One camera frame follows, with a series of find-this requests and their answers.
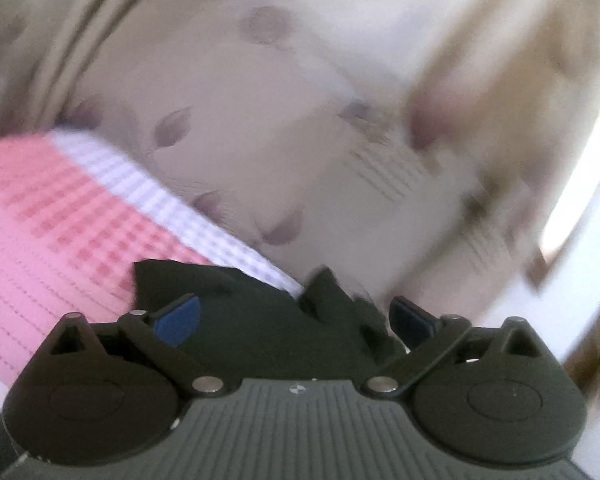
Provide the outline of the pink white checkered bedsheet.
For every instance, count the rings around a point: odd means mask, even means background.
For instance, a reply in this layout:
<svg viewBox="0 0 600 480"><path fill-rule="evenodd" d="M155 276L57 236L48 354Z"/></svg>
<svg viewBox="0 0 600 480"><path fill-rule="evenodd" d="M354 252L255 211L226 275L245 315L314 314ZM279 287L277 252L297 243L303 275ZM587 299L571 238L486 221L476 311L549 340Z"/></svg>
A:
<svg viewBox="0 0 600 480"><path fill-rule="evenodd" d="M299 284L87 132L0 139L0 409L66 313L113 321L145 259L229 266L298 294Z"/></svg>

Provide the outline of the beige leaf print curtain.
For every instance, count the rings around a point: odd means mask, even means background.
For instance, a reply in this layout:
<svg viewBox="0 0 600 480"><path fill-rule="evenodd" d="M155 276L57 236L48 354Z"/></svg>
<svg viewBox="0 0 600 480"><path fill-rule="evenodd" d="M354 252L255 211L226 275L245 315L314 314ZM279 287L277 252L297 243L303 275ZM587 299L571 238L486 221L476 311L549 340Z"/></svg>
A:
<svg viewBox="0 0 600 480"><path fill-rule="evenodd" d="M0 0L0 136L116 146L305 281L483 311L562 247L600 0Z"/></svg>

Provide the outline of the large black jacket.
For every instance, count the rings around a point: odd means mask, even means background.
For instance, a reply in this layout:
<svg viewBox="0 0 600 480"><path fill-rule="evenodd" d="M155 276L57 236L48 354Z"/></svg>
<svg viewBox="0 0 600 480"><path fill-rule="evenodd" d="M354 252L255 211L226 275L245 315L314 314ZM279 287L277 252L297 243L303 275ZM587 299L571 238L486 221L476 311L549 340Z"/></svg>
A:
<svg viewBox="0 0 600 480"><path fill-rule="evenodd" d="M350 297L327 268L297 297L220 266L144 260L133 272L137 309L156 314L198 297L198 330L171 348L210 375L362 382L405 354L376 307Z"/></svg>

